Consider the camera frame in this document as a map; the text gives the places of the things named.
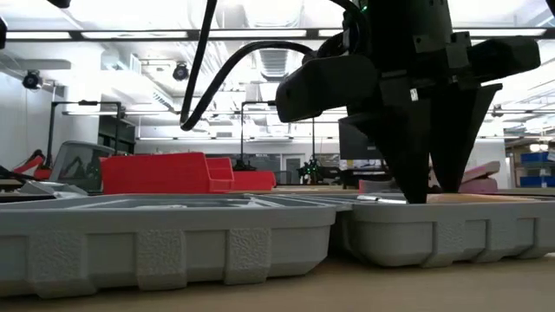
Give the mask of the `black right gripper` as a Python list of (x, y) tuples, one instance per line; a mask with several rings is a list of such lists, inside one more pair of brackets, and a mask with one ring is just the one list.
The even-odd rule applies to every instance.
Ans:
[[(307, 61), (279, 85), (276, 105), (282, 121), (348, 107), (354, 115), (346, 122), (375, 142), (406, 200), (424, 204), (430, 116), (433, 122), (450, 114), (482, 120), (501, 89), (499, 79), (539, 64), (539, 46), (530, 37), (492, 38), (473, 45), (467, 32), (376, 29), (365, 52), (352, 49)], [(430, 112), (381, 110), (408, 105), (411, 90)]]

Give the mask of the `orange handled screwdriver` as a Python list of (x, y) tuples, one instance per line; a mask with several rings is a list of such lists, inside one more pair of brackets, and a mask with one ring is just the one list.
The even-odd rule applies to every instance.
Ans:
[(532, 202), (534, 198), (523, 198), (504, 195), (484, 194), (428, 194), (423, 201), (408, 201), (406, 199), (393, 199), (383, 196), (371, 196), (368, 194), (358, 195), (358, 200), (386, 204), (447, 204), (447, 203), (508, 203), (508, 202)]

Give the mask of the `grey plastic tool case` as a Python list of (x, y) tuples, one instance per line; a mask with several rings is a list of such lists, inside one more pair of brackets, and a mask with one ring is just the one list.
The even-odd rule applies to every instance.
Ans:
[(487, 194), (532, 202), (447, 204), (357, 199), (365, 194), (123, 194), (0, 203), (0, 297), (262, 283), (305, 275), (334, 251), (382, 267), (421, 268), (555, 254), (555, 191)]

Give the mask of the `black computer monitor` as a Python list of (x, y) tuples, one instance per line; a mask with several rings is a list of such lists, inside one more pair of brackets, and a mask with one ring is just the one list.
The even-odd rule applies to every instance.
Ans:
[(339, 122), (340, 158), (345, 160), (382, 159), (375, 141), (349, 123)]

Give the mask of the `blue storage bin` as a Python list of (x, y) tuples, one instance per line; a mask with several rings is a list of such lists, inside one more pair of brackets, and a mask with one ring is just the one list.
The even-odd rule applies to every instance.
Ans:
[(555, 163), (555, 156), (551, 156), (549, 152), (538, 153), (522, 153), (520, 155), (521, 164), (543, 164)]
[(555, 187), (555, 176), (520, 177), (519, 185), (521, 187), (531, 187), (531, 188)]

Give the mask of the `black robot with green light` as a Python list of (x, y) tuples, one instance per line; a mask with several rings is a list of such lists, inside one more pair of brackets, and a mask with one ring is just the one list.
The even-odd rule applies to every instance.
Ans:
[(314, 158), (297, 169), (298, 176), (302, 185), (318, 185), (324, 183), (323, 167)]

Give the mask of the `black overhead rig bar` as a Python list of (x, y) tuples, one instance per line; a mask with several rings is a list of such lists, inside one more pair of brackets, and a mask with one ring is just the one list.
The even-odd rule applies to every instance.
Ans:
[[(526, 36), (537, 40), (554, 40), (555, 28), (467, 28), (474, 40), (504, 36)], [(300, 40), (322, 41), (340, 29), (213, 29), (214, 41)], [(8, 42), (192, 42), (199, 39), (198, 29), (132, 30), (10, 30)]]

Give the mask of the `red plastic bin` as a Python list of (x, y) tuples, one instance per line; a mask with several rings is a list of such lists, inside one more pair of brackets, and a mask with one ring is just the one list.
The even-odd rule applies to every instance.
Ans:
[(111, 156), (101, 159), (105, 194), (222, 194), (270, 192), (273, 172), (236, 171), (229, 158), (203, 153)]

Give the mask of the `silver ceiling air duct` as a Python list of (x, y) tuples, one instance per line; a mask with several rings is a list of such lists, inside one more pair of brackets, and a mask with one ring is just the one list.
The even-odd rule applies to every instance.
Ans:
[(289, 51), (285, 49), (261, 49), (258, 51), (258, 68), (261, 76), (269, 82), (280, 82), (289, 73)]

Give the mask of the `black background rig frame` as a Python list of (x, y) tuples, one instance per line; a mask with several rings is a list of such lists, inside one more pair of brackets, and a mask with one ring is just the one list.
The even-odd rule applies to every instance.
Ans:
[[(245, 116), (245, 106), (251, 106), (255, 104), (267, 104), (268, 106), (274, 106), (275, 101), (243, 101), (240, 105), (240, 159), (244, 159), (244, 116)], [(311, 158), (317, 159), (316, 157), (316, 137), (315, 137), (315, 119), (311, 121), (312, 125), (312, 134), (311, 134)]]
[(53, 145), (53, 136), (54, 136), (54, 125), (55, 125), (55, 114), (56, 108), (59, 105), (68, 105), (68, 104), (77, 104), (78, 106), (85, 106), (85, 107), (96, 107), (102, 105), (109, 105), (116, 107), (116, 124), (114, 130), (114, 153), (117, 154), (119, 152), (119, 138), (120, 138), (120, 130), (119, 130), (119, 123), (121, 118), (123, 117), (124, 113), (122, 112), (122, 104), (120, 101), (87, 101), (87, 100), (80, 100), (80, 101), (52, 101), (50, 105), (50, 114), (49, 114), (49, 137), (48, 137), (48, 145), (47, 145), (47, 153), (45, 157), (44, 165), (48, 168), (52, 167), (53, 157), (52, 157), (52, 145)]

